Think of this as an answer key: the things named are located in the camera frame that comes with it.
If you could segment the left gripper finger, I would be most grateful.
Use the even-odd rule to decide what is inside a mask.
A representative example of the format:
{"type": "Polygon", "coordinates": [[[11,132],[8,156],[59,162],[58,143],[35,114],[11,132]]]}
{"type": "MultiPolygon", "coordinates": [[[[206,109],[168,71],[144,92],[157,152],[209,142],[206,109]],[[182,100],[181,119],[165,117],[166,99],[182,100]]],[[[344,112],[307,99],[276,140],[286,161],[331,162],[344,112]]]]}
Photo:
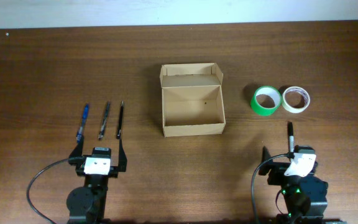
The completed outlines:
{"type": "Polygon", "coordinates": [[[119,172],[125,172],[127,167],[127,156],[122,145],[122,139],[119,140],[119,158],[117,170],[119,172]]]}
{"type": "Polygon", "coordinates": [[[71,152],[68,158],[69,165],[77,165],[83,161],[83,141],[80,141],[74,150],[71,152]]]}

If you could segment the blue ballpoint pen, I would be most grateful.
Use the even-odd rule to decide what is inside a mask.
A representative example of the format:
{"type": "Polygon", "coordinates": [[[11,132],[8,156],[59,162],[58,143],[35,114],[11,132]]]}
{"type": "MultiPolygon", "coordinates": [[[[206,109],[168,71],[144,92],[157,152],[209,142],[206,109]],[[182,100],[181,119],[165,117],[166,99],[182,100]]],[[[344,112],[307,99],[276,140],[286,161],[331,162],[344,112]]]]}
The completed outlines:
{"type": "Polygon", "coordinates": [[[88,118],[89,108],[90,108],[89,104],[85,104],[83,114],[82,114],[82,117],[81,117],[80,127],[79,127],[79,129],[77,131],[77,134],[76,134],[76,142],[77,143],[80,142],[80,139],[83,136],[86,120],[88,118]]]}

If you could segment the black and white marker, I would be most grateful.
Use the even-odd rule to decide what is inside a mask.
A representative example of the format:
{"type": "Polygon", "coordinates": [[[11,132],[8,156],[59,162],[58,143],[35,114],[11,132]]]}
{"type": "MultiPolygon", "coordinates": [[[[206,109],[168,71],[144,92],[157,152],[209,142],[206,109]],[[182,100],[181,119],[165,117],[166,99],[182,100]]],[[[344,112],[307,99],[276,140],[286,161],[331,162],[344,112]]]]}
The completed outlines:
{"type": "Polygon", "coordinates": [[[287,133],[288,133],[288,151],[294,152],[295,149],[295,140],[293,135],[293,124],[292,122],[287,123],[287,133]]]}

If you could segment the cream masking tape roll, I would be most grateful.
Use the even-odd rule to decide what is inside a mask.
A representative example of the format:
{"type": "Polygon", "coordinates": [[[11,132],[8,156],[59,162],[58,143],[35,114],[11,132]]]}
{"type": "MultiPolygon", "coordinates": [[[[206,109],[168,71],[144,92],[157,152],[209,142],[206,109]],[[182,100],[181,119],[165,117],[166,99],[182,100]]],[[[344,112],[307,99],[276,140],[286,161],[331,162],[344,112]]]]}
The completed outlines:
{"type": "Polygon", "coordinates": [[[290,113],[303,112],[305,109],[307,109],[307,107],[309,107],[310,101],[311,101],[311,98],[310,98],[309,93],[304,88],[299,87],[299,86],[290,86],[282,94],[282,106],[284,107],[285,110],[287,110],[290,113]],[[288,103],[288,101],[286,100],[286,96],[288,93],[291,93],[291,92],[297,93],[303,97],[304,102],[305,102],[303,107],[295,108],[288,103]]]}

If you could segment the green tape roll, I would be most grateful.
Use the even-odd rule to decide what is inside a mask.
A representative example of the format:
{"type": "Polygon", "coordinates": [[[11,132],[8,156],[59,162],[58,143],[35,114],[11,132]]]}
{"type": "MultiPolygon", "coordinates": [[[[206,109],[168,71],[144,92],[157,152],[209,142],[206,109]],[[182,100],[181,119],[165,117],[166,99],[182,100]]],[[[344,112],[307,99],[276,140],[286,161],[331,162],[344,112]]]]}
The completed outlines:
{"type": "Polygon", "coordinates": [[[256,114],[258,114],[260,116],[270,116],[281,105],[281,101],[282,101],[281,94],[276,88],[274,88],[272,86],[261,86],[258,89],[256,89],[253,97],[251,98],[250,107],[256,114]],[[262,106],[257,101],[257,97],[259,95],[266,95],[266,96],[270,97],[274,102],[274,107],[267,108],[267,107],[262,106]]]}

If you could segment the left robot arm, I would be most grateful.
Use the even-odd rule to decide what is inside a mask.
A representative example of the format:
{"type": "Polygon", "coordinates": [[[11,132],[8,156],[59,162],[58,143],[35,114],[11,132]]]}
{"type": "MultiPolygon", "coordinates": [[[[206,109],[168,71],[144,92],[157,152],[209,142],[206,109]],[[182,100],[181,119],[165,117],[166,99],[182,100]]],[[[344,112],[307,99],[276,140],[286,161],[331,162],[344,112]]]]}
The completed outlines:
{"type": "Polygon", "coordinates": [[[112,164],[110,148],[95,147],[92,154],[84,155],[83,143],[84,139],[81,138],[69,155],[69,165],[75,166],[77,176],[84,177],[85,182],[67,197],[68,223],[110,223],[111,220],[104,217],[108,180],[126,171],[126,153],[120,142],[118,164],[115,166],[112,164]]]}

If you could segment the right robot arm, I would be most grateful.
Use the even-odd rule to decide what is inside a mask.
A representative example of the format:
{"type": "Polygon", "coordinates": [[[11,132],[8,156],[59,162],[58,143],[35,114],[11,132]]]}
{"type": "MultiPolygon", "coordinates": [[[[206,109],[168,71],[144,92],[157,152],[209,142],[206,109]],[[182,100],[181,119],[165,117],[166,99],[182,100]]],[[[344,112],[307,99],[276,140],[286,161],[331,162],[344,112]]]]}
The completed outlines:
{"type": "Polygon", "coordinates": [[[328,183],[315,176],[318,163],[316,153],[309,146],[295,146],[293,152],[284,154],[289,162],[275,162],[280,156],[271,156],[262,149],[259,175],[267,175],[267,183],[280,187],[287,213],[280,212],[274,223],[322,223],[328,206],[328,183]]]}

